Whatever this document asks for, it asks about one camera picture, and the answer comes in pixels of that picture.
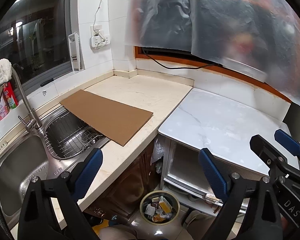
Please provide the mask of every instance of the wall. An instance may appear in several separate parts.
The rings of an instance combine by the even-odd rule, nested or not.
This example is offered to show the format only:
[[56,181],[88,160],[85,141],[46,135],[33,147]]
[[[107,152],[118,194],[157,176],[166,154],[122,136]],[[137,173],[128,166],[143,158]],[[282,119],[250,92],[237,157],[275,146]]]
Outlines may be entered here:
[[[167,67],[183,67],[187,65],[173,62],[159,61]],[[194,80],[194,87],[209,91],[237,102],[251,106],[280,121],[282,121],[290,107],[290,103],[268,91],[247,82],[232,78],[210,70],[198,69],[166,69],[153,60],[136,60],[137,69],[150,70],[160,73],[182,76]]]
[[[108,44],[100,49],[93,49],[90,46],[90,26],[93,26],[95,12],[98,9],[99,2],[100,0],[78,0],[80,43],[85,69],[95,67],[104,62],[112,62],[111,44]],[[102,25],[105,35],[110,33],[108,0],[102,0],[100,9],[96,14],[95,25]]]
[[133,46],[124,44],[129,0],[108,0],[111,51],[115,70],[136,69]]
[[[82,65],[84,65],[85,70],[64,75],[27,96],[30,104],[35,109],[38,109],[48,101],[72,88],[113,70],[111,44],[99,50],[94,50],[90,47],[90,26],[93,25],[94,14],[98,5],[99,0],[77,0],[78,13],[76,10],[74,10],[74,12],[71,11],[71,18],[77,17],[78,19],[77,24],[79,24],[80,46],[83,56]],[[109,34],[108,0],[102,0],[100,10],[96,15],[96,21],[96,25],[102,25],[105,34]],[[22,101],[20,101],[16,109],[11,110],[10,113],[0,121],[0,140],[20,122],[18,115],[22,118],[28,115]]]

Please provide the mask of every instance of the blue gripper pad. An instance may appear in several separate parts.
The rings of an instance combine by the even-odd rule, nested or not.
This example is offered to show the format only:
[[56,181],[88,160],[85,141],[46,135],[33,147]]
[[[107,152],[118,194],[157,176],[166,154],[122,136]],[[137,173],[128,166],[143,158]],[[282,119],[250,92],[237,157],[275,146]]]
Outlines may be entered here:
[[203,168],[203,172],[213,190],[214,195],[225,203],[228,199],[227,183],[222,177],[218,168],[215,166],[211,158],[214,158],[210,151],[205,148],[199,152],[199,163]]
[[82,172],[74,182],[74,192],[72,194],[72,198],[75,202],[84,198],[103,162],[102,151],[98,148],[93,149],[92,152],[87,156],[87,158],[89,157],[90,160],[87,162]]
[[293,156],[300,156],[300,144],[281,129],[275,131],[274,139],[280,143]]

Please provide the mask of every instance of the faucet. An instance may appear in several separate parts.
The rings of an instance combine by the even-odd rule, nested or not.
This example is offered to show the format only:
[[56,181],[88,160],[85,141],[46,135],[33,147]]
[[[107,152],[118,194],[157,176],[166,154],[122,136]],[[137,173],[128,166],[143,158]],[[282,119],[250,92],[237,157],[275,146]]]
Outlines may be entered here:
[[42,122],[41,122],[40,118],[38,117],[37,112],[35,111],[35,109],[33,107],[31,107],[31,105],[28,101],[28,98],[25,94],[25,91],[22,88],[22,85],[21,85],[20,79],[18,77],[18,74],[17,74],[17,72],[15,71],[15,69],[13,67],[12,67],[12,76],[14,78],[14,81],[16,82],[17,88],[20,91],[20,95],[21,95],[21,98],[23,100],[23,103],[25,104],[26,109],[28,110],[28,116],[30,117],[30,121],[26,123],[21,118],[20,115],[18,116],[18,118],[21,120],[21,122],[23,122],[23,124],[25,125],[26,130],[28,132],[30,132],[33,128],[39,129],[42,126]]

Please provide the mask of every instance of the cardboard sheet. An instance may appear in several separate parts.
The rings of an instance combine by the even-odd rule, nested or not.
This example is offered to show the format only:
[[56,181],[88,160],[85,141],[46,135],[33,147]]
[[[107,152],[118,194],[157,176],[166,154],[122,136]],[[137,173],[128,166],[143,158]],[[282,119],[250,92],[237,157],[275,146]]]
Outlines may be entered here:
[[60,102],[75,116],[124,146],[153,113],[79,90]]

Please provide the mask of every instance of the sink basin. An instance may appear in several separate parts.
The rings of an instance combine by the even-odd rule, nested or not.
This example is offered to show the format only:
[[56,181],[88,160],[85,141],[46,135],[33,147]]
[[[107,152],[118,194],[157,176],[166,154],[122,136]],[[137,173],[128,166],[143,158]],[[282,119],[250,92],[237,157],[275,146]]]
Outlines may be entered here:
[[69,159],[104,137],[69,111],[57,117],[47,128],[45,141],[51,155]]
[[28,137],[7,156],[0,166],[0,203],[7,216],[21,208],[33,176],[47,178],[48,167],[48,158],[38,136]]
[[0,206],[10,229],[19,219],[30,180],[54,179],[84,161],[90,148],[102,148],[109,138],[63,106],[42,119],[40,130],[24,132],[0,155]]

